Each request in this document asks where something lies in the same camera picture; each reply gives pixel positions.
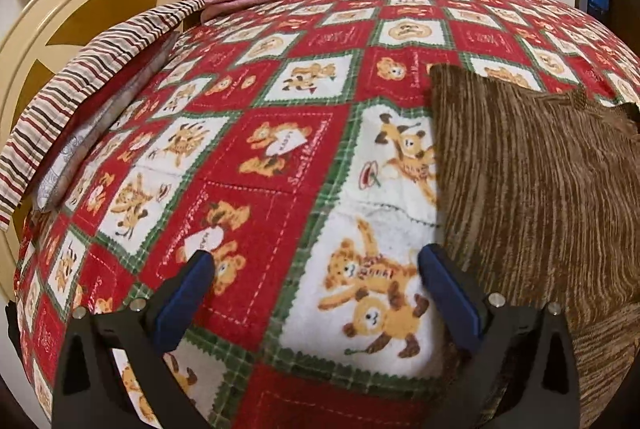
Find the brown knitted sweater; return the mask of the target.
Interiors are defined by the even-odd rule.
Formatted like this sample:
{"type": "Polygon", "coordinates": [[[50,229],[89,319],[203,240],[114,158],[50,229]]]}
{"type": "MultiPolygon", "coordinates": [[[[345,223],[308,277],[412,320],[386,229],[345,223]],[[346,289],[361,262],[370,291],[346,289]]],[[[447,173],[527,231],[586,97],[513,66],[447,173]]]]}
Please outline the brown knitted sweater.
{"type": "Polygon", "coordinates": [[[516,305],[562,305],[588,427],[639,352],[639,108],[452,65],[430,77],[447,253],[516,305]]]}

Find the black cloth beside bed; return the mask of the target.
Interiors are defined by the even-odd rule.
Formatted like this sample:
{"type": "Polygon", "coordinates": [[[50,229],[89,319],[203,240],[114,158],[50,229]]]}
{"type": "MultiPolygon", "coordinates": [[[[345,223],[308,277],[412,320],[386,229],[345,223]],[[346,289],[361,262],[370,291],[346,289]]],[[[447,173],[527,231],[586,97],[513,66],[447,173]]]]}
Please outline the black cloth beside bed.
{"type": "Polygon", "coordinates": [[[14,301],[9,301],[4,307],[6,323],[8,323],[8,337],[20,361],[23,360],[21,345],[21,331],[18,327],[17,307],[14,301]]]}

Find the striped pillow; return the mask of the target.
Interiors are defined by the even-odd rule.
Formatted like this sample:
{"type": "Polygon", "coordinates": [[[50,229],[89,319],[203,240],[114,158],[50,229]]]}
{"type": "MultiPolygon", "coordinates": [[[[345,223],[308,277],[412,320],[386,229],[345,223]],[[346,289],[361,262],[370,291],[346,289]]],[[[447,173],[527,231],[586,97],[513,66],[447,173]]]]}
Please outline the striped pillow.
{"type": "Polygon", "coordinates": [[[157,6],[101,32],[26,106],[1,149],[1,228],[12,215],[55,141],[87,98],[98,93],[137,55],[201,11],[205,0],[157,6]]]}

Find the red patchwork bear bedspread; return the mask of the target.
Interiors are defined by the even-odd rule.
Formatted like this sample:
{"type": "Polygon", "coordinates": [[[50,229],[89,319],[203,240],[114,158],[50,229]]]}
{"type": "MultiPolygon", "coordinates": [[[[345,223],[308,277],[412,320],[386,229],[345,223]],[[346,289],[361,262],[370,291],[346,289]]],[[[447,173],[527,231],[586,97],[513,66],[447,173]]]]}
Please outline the red patchwork bear bedspread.
{"type": "Polygon", "coordinates": [[[17,314],[45,411],[74,308],[216,277],[165,361],[217,428],[419,428],[445,329],[416,273],[439,231],[430,69],[637,102],[639,59],[553,0],[281,0],[183,33],[29,227],[17,314]]]}

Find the cream round headboard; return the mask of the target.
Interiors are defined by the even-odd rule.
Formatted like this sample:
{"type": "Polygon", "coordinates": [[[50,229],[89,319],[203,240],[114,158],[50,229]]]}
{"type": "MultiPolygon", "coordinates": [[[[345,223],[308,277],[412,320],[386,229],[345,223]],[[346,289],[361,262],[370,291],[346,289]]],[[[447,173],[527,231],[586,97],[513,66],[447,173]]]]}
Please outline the cream round headboard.
{"type": "Polygon", "coordinates": [[[103,30],[179,0],[31,0],[1,41],[1,137],[28,102],[103,30]]]}

